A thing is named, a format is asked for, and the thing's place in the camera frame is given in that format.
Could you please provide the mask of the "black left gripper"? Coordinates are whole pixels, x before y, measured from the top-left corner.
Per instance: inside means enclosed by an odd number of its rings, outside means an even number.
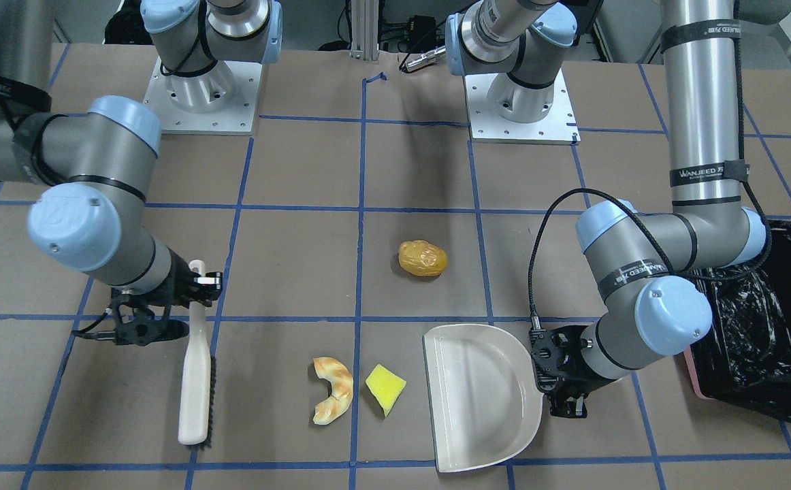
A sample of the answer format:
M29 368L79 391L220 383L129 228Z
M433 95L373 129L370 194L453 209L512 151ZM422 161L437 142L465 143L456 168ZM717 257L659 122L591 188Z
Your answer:
M585 398L614 382L583 360L582 351L594 349L593 341L582 338L585 329L585 325L567 325L551 331L539 326L529 330L536 387L550 402L553 417L586 419Z

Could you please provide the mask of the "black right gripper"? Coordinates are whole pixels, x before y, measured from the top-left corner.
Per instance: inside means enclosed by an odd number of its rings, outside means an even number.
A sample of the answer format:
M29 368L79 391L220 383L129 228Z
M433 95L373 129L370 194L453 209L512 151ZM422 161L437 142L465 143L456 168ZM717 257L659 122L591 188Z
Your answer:
M196 303L214 303L219 300L223 292L221 271L199 275L191 271L187 261L178 255L172 255L171 260L168 276L152 291L131 295L117 288L112 289L110 307L115 311L124 305L132 309L132 320L128 323L118 319L118 313L114 313L115 344L150 344L186 337L189 326L185 322L170 319L171 307L180 305L187 308L190 298Z

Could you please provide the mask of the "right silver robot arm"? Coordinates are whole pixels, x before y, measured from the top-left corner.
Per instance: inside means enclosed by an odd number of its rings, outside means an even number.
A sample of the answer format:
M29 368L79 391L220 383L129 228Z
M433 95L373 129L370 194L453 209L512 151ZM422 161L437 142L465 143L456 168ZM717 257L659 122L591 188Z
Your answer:
M141 1L160 78L181 110L208 112L236 96L228 62L273 64L283 10L275 1ZM141 223L162 124L146 103L107 95L72 118L51 110L46 55L50 1L0 1L0 181L45 186L29 209L31 241L67 269L112 289L115 328L77 337L118 345L186 337L174 306L208 307L219 272L194 271Z

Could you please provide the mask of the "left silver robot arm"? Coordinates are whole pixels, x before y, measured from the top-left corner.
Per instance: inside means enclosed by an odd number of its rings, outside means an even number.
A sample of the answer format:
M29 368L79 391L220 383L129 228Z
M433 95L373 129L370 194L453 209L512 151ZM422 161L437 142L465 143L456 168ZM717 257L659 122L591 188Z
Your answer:
M691 280L735 281L692 270L730 267L770 252L768 220L748 184L742 155L741 1L660 1L666 68L673 213L639 217L628 201L591 189L557 198L536 234L528 266L532 357L538 390L554 417L583 419L588 395L663 357L687 350L713 325L706 295ZM541 118L561 51L574 35L541 21L572 15L558 1L477 1L445 27L449 71L496 74L491 100L501 117ZM607 313L591 327L545 331L534 298L535 263L552 211L577 193L601 202L576 232Z

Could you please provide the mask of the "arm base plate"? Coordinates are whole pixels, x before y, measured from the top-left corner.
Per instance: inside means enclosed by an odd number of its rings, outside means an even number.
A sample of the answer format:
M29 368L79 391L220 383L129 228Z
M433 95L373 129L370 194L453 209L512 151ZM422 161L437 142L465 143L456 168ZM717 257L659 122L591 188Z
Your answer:
M219 61L195 78L165 76L154 65L143 102L166 134L252 135L264 65Z
M573 145L581 140L563 71L551 86L518 86L505 73L464 77L474 142Z

